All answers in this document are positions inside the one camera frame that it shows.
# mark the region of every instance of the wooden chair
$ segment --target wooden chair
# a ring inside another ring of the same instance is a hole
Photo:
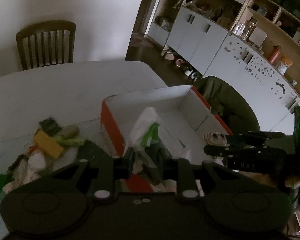
[[[35,60],[37,67],[46,65],[55,65],[65,63],[65,32],[69,31],[69,50],[68,50],[68,62],[73,62],[73,51],[74,51],[74,34],[75,34],[76,24],[69,21],[47,21],[28,26],[17,33],[17,46],[18,52],[21,60],[21,65],[23,70],[28,69],[28,64],[26,60],[24,39],[27,38],[27,50],[28,50],[28,62],[31,68],[34,68],[34,58],[33,58],[33,47]],[[41,46],[38,46],[38,36],[41,36]],[[61,61],[58,58],[60,52],[60,42],[58,42],[58,36],[61,36]],[[48,47],[49,64],[46,63],[46,50]]]

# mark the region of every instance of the cardboard box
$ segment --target cardboard box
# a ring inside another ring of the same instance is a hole
[[[101,131],[112,155],[122,156],[125,142],[147,107],[154,107],[166,126],[185,145],[191,146],[192,164],[211,160],[204,153],[203,134],[232,134],[195,87],[190,85],[146,90],[105,98],[101,108]]]

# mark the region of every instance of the white table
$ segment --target white table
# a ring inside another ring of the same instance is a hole
[[[145,63],[95,61],[46,66],[0,77],[0,173],[25,152],[38,122],[52,116],[61,126],[106,150],[100,134],[101,102],[114,95],[167,85]],[[0,238],[7,233],[0,217]]]

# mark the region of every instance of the yellow sponge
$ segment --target yellow sponge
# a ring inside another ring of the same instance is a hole
[[[51,155],[55,159],[57,159],[63,152],[63,148],[41,129],[34,135],[33,142],[46,154]]]

